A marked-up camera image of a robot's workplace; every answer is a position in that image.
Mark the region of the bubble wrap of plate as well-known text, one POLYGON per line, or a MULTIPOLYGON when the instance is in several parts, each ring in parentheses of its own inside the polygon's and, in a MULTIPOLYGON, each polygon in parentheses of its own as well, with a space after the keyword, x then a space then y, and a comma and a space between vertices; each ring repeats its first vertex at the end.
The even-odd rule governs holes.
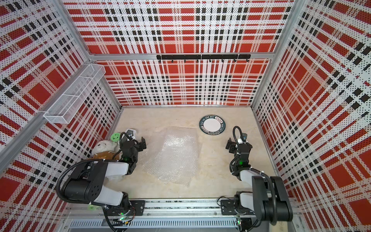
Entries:
POLYGON ((188 187, 198 172, 200 148, 195 128, 164 128, 150 137, 143 169, 163 183, 188 187))

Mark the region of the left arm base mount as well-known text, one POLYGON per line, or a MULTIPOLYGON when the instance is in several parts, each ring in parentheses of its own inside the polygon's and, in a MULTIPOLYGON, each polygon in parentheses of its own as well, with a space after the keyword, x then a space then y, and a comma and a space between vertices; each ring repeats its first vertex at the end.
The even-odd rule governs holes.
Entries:
POLYGON ((144 200, 129 200, 121 206, 106 206, 107 216, 142 216, 145 209, 144 200))

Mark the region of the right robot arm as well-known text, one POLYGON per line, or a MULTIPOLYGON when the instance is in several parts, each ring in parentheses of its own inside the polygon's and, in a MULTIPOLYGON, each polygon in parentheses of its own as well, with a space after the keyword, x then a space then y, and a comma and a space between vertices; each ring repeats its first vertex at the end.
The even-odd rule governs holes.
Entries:
POLYGON ((271 225, 277 222, 293 220, 294 212, 285 190, 283 180, 278 176, 269 176, 249 163, 252 145, 247 141, 229 139, 226 149, 233 154, 230 173, 239 181, 251 186, 251 190, 238 191, 234 195, 233 212, 238 215, 253 213, 257 220, 267 221, 271 225))

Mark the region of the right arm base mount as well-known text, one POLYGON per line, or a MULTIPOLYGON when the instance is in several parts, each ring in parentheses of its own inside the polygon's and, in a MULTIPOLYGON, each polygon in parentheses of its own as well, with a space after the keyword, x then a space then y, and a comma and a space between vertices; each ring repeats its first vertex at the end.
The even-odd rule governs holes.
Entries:
POLYGON ((234 216, 234 215, 241 215, 241 216, 254 216, 254 211, 248 208, 240 208, 238 209, 233 200, 222 199, 220 200, 220 208, 221 214, 224 216, 234 216))

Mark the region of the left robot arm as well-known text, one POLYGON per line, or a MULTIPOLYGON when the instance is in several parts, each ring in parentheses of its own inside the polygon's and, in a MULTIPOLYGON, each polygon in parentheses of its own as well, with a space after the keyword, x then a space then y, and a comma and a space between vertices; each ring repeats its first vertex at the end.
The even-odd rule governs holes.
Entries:
POLYGON ((111 177, 133 173, 139 153, 146 149, 146 140, 137 141, 127 133, 120 134, 117 143, 103 140, 96 144, 92 158, 70 166, 58 179, 57 196, 72 204, 101 206, 106 212, 121 215, 135 210, 128 194, 105 184, 111 177))

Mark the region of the grey rimmed plate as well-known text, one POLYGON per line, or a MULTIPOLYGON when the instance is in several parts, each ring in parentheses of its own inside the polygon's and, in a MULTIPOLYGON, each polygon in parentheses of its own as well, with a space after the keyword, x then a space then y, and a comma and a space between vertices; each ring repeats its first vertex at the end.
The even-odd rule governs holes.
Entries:
POLYGON ((217 115, 206 115, 199 121, 199 128, 207 135, 220 135, 226 128, 225 121, 217 115))

